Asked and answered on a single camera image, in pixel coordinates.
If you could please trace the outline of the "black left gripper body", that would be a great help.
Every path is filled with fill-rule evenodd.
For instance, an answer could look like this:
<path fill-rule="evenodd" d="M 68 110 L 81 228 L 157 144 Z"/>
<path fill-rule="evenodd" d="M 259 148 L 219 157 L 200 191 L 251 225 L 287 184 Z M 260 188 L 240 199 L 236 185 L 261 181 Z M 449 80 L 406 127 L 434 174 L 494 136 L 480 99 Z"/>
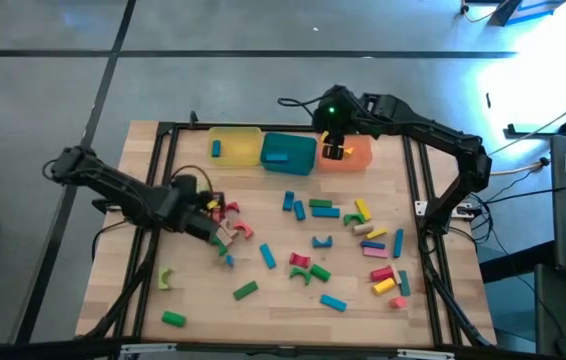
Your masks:
<path fill-rule="evenodd" d="M 173 188 L 162 204 L 162 227 L 171 232 L 211 233 L 212 219 L 202 211 L 198 193 Z"/>

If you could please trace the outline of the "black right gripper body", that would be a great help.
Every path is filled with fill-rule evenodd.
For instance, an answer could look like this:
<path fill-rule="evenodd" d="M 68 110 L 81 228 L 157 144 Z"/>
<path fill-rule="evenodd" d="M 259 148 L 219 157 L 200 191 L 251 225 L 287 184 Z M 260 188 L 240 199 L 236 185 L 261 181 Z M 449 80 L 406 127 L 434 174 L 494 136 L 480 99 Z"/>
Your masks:
<path fill-rule="evenodd" d="M 334 85 L 320 97 L 312 115 L 312 127 L 318 133 L 357 134 L 360 105 L 347 87 Z"/>

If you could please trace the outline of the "yellow wooden cylinder block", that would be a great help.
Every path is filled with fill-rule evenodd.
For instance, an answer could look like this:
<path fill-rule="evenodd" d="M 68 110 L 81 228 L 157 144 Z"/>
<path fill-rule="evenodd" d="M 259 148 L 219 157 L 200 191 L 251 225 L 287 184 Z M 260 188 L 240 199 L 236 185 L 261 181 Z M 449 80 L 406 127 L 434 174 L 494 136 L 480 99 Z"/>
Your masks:
<path fill-rule="evenodd" d="M 372 291 L 375 295 L 379 296 L 382 295 L 390 290 L 392 290 L 396 286 L 396 282 L 393 278 L 386 278 L 372 287 Z"/>

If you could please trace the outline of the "orange translucent plastic bin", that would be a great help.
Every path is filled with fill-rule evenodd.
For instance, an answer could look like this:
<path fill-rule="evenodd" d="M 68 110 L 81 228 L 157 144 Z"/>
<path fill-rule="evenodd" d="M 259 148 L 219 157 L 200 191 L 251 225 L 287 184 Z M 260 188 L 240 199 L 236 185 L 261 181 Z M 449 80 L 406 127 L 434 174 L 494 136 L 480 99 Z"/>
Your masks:
<path fill-rule="evenodd" d="M 371 149 L 372 138 L 367 135 L 346 135 L 344 149 L 352 149 L 351 154 L 345 153 L 341 160 L 332 160 L 322 155 L 324 144 L 317 144 L 316 167 L 322 172 L 360 172 L 371 163 L 373 155 Z"/>

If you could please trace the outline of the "teal plastic bin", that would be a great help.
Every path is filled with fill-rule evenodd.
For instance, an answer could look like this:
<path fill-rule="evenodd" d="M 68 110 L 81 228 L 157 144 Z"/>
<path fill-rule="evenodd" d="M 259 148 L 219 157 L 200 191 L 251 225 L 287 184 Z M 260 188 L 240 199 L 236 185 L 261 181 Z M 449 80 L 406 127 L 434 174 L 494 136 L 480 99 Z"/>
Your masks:
<path fill-rule="evenodd" d="M 317 141 L 314 138 L 270 132 L 264 137 L 260 162 L 268 171 L 307 176 L 314 168 L 316 148 Z M 265 156 L 268 153 L 285 153 L 288 161 L 267 163 Z"/>

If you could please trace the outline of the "yellow translucent plastic bin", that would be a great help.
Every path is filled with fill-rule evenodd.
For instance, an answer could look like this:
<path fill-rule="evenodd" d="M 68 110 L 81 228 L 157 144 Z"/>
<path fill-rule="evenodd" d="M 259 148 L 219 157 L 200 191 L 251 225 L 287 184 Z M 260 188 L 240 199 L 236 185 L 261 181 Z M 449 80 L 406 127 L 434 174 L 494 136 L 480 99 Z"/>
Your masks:
<path fill-rule="evenodd" d="M 212 142 L 221 141 L 221 155 L 211 156 Z M 216 166 L 257 166 L 263 133 L 258 127 L 212 127 L 208 131 L 208 158 Z"/>

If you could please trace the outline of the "white power strip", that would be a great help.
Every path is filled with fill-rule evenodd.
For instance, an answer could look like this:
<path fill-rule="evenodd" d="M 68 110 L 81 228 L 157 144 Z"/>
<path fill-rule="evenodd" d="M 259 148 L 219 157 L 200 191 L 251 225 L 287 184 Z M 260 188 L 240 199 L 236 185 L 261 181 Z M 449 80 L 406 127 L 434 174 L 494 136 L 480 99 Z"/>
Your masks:
<path fill-rule="evenodd" d="M 470 203 L 461 203 L 452 211 L 452 217 L 459 219 L 474 219 L 481 213 L 482 210 L 480 208 L 475 207 Z"/>

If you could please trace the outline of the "black floor stand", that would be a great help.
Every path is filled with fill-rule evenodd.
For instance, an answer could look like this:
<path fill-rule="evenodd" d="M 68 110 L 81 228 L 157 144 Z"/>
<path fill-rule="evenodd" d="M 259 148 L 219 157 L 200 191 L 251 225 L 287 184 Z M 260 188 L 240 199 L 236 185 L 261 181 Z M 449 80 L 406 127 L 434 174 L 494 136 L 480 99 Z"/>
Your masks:
<path fill-rule="evenodd" d="M 566 135 L 566 113 L 544 124 L 511 123 L 503 129 L 507 139 L 541 139 L 554 135 Z"/>

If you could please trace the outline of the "blue edged floor board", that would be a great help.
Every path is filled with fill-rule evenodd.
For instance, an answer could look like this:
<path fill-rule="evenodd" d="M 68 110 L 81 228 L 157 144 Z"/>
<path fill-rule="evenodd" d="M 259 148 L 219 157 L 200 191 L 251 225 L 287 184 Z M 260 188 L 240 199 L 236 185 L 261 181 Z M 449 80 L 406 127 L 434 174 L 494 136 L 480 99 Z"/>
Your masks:
<path fill-rule="evenodd" d="M 553 15 L 565 4 L 566 0 L 503 0 L 488 19 L 505 27 Z"/>

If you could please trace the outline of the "white mount bracket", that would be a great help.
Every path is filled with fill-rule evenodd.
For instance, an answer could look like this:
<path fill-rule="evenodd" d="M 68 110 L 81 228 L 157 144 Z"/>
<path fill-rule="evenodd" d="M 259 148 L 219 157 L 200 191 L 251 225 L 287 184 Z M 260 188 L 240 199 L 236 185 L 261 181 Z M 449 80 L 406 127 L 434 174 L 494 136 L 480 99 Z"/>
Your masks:
<path fill-rule="evenodd" d="M 398 349 L 394 360 L 456 360 L 456 358 L 455 355 L 450 352 Z"/>
<path fill-rule="evenodd" d="M 141 355 L 175 352 L 176 343 L 138 343 L 124 344 L 117 360 L 138 360 Z"/>

